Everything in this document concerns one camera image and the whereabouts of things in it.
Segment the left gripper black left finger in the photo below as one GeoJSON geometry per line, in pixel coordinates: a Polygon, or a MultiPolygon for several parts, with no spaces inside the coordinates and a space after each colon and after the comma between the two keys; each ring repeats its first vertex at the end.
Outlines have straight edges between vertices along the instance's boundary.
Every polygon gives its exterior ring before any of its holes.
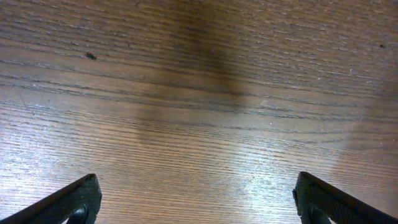
{"type": "Polygon", "coordinates": [[[102,193],[95,174],[88,174],[1,223],[94,223],[102,193]]]}

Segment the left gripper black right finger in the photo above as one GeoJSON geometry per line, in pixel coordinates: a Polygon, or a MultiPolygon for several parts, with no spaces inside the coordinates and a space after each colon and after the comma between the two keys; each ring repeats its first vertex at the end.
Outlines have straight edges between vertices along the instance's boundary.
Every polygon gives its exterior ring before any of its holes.
{"type": "Polygon", "coordinates": [[[395,224],[397,219],[352,197],[308,172],[292,191],[303,224],[395,224]]]}

